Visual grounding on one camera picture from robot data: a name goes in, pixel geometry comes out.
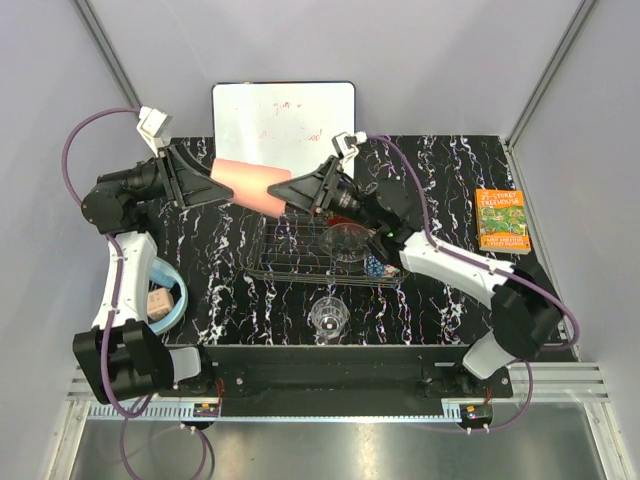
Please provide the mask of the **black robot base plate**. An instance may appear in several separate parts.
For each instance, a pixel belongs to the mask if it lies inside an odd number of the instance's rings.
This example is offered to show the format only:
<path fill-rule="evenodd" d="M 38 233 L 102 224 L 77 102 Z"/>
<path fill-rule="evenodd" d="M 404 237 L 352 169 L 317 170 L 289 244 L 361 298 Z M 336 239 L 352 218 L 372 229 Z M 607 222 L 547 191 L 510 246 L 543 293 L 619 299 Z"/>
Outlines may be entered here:
<path fill-rule="evenodd" d="M 165 397 L 256 398 L 272 391 L 336 391 L 405 401 L 409 398 L 502 400 L 513 396 L 506 368 L 478 380 L 462 367 L 461 346 L 213 346 L 203 374 L 163 391 Z"/>

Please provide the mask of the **clear drinking glass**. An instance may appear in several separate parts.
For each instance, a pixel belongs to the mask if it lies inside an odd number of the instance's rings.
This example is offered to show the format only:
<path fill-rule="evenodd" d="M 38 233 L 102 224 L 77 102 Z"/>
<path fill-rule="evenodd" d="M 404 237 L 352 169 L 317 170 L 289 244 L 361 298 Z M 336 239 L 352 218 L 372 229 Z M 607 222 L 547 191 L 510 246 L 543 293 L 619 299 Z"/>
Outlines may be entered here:
<path fill-rule="evenodd" d="M 325 345 L 339 339 L 350 314 L 341 299 L 325 296 L 313 304 L 309 317 L 316 331 L 316 343 Z"/>

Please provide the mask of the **red floral bowl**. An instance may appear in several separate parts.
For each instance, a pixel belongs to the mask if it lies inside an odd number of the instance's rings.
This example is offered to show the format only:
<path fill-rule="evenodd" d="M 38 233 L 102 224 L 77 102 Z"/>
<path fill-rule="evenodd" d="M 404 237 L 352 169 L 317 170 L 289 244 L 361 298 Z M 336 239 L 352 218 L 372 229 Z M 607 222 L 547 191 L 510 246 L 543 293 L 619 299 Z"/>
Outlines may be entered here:
<path fill-rule="evenodd" d="M 323 218 L 329 226 L 350 223 L 350 220 L 348 218 L 329 210 L 323 213 Z"/>

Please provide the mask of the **clear glass plate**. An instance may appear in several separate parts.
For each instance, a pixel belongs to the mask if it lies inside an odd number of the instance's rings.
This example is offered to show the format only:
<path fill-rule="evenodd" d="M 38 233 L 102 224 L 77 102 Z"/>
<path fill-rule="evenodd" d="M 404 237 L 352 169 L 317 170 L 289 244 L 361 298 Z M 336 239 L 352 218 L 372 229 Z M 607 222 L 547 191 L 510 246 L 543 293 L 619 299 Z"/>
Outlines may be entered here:
<path fill-rule="evenodd" d="M 357 263 L 371 251 L 371 231 L 357 224 L 341 223 L 328 228 L 318 239 L 320 249 L 334 262 Z"/>

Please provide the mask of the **blue triangle pattern bowl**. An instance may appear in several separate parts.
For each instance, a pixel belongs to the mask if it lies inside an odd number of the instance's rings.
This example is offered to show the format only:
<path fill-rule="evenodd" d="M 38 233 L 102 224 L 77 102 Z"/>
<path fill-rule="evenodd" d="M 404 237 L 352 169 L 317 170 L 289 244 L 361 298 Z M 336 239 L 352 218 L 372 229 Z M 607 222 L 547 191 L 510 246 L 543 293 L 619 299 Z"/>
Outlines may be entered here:
<path fill-rule="evenodd" d="M 379 261 L 373 255 L 369 255 L 364 260 L 364 273 L 370 277 L 386 278 L 396 276 L 400 273 L 400 269 Z"/>

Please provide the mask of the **pink plastic cup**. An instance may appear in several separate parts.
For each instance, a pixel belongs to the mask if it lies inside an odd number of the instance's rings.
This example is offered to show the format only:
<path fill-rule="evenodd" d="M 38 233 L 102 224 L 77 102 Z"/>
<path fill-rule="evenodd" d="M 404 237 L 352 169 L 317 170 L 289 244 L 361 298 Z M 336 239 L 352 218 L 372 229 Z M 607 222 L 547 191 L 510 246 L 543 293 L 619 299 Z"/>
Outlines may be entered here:
<path fill-rule="evenodd" d="M 273 218 L 285 211 L 286 202 L 270 195 L 268 187 L 290 180 L 289 170 L 215 158 L 210 177 L 233 191 L 237 205 Z"/>

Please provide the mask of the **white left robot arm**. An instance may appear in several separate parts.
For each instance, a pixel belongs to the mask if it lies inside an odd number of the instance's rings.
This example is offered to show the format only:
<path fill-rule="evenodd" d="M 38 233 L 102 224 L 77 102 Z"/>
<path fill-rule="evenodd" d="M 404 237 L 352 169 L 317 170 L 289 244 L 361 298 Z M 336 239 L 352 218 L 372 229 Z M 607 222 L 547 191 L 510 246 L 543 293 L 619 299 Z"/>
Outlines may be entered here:
<path fill-rule="evenodd" d="M 148 205 L 164 198 L 188 209 L 231 196 L 185 145 L 173 144 L 131 169 L 100 176 L 81 201 L 84 218 L 108 242 L 109 270 L 98 313 L 88 331 L 75 335 L 72 351 L 101 404 L 154 395 L 179 383 L 196 396 L 214 388 L 216 372 L 205 365 L 201 348 L 169 349 L 160 338 L 183 315 L 188 292 L 177 271 L 157 255 Z M 166 322 L 148 322 L 151 283 L 180 289 L 180 302 Z"/>

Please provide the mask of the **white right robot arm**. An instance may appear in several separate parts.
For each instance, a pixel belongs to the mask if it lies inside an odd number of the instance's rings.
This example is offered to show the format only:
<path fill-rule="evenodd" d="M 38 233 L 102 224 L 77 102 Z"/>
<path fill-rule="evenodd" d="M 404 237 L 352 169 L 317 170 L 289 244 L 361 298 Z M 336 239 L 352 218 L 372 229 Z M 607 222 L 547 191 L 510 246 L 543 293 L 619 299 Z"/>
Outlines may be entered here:
<path fill-rule="evenodd" d="M 453 374 L 463 395 L 480 394 L 511 362 L 534 359 L 563 317 L 553 285 L 533 255 L 509 263 L 429 236 L 414 195 L 398 180 L 361 189 L 331 157 L 315 171 L 267 191 L 306 213 L 331 210 L 373 229 L 369 249 L 382 263 L 450 285 L 490 310 L 491 330 L 469 347 Z"/>

